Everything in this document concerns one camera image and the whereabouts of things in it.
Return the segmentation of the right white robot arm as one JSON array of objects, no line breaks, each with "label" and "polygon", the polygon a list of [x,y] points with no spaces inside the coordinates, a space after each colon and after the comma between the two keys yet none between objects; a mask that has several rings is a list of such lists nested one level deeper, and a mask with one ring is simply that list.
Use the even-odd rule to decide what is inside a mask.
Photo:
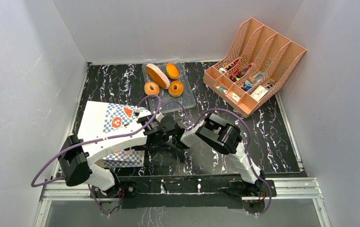
[{"label": "right white robot arm", "polygon": [[163,117],[160,124],[168,140],[179,149],[189,149],[194,144],[203,141],[216,152],[227,155],[250,195],[257,196],[264,190],[264,183],[260,179],[264,179],[261,169],[247,157],[241,130],[235,124],[214,113],[207,114],[203,121],[189,131],[179,126],[171,116]]}]

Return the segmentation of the round orange fake bun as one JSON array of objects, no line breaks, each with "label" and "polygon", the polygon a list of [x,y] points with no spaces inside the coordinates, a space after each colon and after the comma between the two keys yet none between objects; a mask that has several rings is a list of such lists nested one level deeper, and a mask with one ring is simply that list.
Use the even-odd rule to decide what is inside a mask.
[{"label": "round orange fake bun", "polygon": [[177,80],[180,76],[177,67],[173,63],[168,63],[166,65],[166,71],[167,71],[167,76],[171,79]]}]

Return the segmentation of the brown checkered paper bag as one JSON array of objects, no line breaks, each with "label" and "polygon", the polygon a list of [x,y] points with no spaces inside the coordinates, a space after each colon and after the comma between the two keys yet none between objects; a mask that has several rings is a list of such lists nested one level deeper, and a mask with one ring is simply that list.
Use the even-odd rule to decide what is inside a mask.
[{"label": "brown checkered paper bag", "polygon": [[[85,141],[88,135],[99,136],[123,128],[136,119],[135,106],[87,101],[77,136]],[[96,165],[109,169],[118,167],[142,167],[145,151],[121,150],[96,162]]]}]

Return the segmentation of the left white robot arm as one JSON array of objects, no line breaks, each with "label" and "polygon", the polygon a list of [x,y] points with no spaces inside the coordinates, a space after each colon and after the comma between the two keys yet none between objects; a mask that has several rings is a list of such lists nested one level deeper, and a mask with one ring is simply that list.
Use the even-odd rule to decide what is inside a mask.
[{"label": "left white robot arm", "polygon": [[121,191],[117,174],[96,164],[117,151],[147,149],[167,141],[161,127],[162,114],[140,114],[129,125],[84,142],[70,135],[57,156],[63,179],[68,187],[88,184],[103,195],[115,197]]}]

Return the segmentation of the pink sugared bread slice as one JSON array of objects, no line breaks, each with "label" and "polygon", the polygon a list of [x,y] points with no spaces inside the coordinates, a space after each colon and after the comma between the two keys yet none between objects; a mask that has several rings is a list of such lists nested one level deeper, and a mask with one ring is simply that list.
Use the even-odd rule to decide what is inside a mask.
[{"label": "pink sugared bread slice", "polygon": [[167,90],[170,87],[170,80],[167,75],[155,64],[146,65],[146,73],[161,88]]}]

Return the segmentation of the sugared orange fake donut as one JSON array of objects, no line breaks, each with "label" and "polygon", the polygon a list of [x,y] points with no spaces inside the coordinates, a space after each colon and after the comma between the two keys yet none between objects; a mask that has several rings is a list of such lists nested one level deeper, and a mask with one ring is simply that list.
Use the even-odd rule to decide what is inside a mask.
[{"label": "sugared orange fake donut", "polygon": [[159,95],[160,87],[153,81],[149,81],[144,85],[144,92],[146,95]]}]

